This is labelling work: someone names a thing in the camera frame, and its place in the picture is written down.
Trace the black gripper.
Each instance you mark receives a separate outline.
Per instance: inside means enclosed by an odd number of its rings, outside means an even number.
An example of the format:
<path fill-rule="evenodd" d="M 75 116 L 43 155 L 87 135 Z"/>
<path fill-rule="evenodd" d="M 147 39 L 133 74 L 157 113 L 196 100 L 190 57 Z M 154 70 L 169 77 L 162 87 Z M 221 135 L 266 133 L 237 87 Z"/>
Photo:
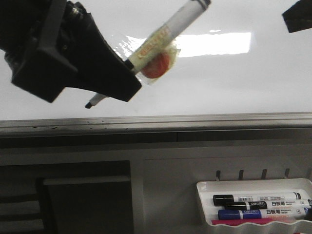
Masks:
<path fill-rule="evenodd" d="M 47 102 L 75 75 L 71 87 L 125 102 L 142 87 L 80 2 L 2 0 L 0 48 L 12 84 Z"/>

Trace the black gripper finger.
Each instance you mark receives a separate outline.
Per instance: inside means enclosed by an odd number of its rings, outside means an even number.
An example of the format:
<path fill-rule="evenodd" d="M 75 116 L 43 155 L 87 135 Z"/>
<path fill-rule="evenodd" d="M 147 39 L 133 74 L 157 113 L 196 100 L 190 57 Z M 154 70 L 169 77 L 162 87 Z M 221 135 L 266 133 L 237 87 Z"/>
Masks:
<path fill-rule="evenodd" d="M 312 28 L 312 0 L 299 0 L 282 14 L 289 33 Z"/>

